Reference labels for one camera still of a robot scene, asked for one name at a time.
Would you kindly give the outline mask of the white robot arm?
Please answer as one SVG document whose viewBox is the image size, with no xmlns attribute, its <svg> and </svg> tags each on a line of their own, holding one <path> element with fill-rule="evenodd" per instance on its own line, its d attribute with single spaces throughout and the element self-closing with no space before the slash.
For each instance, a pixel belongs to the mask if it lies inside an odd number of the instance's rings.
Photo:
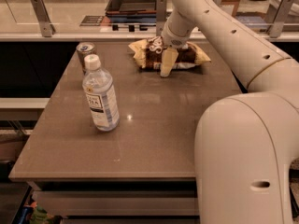
<svg viewBox="0 0 299 224">
<path fill-rule="evenodd" d="M 194 167 L 201 224 L 293 224 L 289 169 L 299 157 L 299 64 L 213 0 L 172 0 L 164 43 L 194 28 L 246 88 L 197 125 Z"/>
</svg>

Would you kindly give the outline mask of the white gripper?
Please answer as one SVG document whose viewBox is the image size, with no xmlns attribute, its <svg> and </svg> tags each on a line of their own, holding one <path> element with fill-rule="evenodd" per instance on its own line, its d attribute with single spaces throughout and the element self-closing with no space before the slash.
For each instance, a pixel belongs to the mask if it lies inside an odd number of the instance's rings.
<svg viewBox="0 0 299 224">
<path fill-rule="evenodd" d="M 168 47 L 162 55 L 160 76 L 168 77 L 178 57 L 176 49 L 182 48 L 191 34 L 191 25 L 187 22 L 167 21 L 162 31 L 162 39 Z"/>
</svg>

